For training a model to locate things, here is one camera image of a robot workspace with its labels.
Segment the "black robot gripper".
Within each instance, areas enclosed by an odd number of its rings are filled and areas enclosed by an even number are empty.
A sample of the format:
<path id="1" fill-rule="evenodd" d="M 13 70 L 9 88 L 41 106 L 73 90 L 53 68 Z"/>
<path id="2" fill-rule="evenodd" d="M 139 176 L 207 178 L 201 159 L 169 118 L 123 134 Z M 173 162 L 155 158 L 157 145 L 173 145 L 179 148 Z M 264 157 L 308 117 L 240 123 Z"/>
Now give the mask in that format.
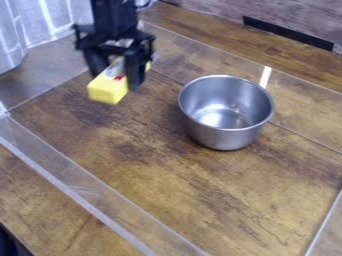
<path id="1" fill-rule="evenodd" d="M 91 75 L 96 77 L 109 65 L 111 55 L 124 56 L 128 89 L 144 82 L 152 60 L 155 36 L 139 28 L 137 13 L 155 0 L 89 0 L 93 21 L 75 24 L 75 48 L 83 52 Z"/>

